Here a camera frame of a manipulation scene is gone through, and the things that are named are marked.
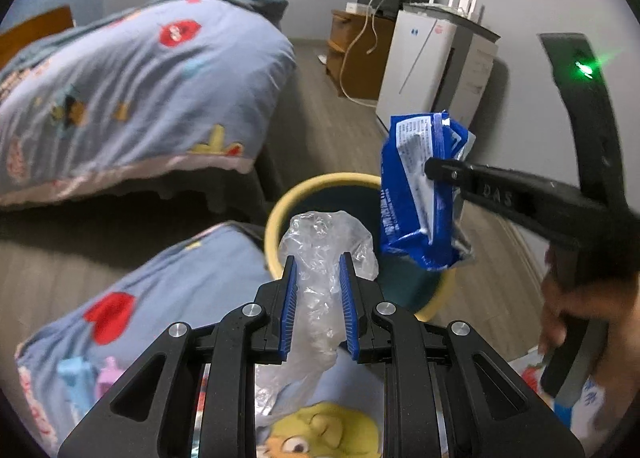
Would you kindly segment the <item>person's right hand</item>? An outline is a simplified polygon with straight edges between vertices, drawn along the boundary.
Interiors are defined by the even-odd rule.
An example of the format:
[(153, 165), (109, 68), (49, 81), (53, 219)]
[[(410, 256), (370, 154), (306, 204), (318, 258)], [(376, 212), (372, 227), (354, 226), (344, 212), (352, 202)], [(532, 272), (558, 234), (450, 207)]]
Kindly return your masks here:
[(593, 282), (564, 292), (549, 271), (541, 282), (541, 293), (540, 354), (564, 343), (564, 314), (608, 323), (608, 342), (593, 380), (604, 389), (601, 424), (610, 426), (623, 418), (639, 392), (639, 277)]

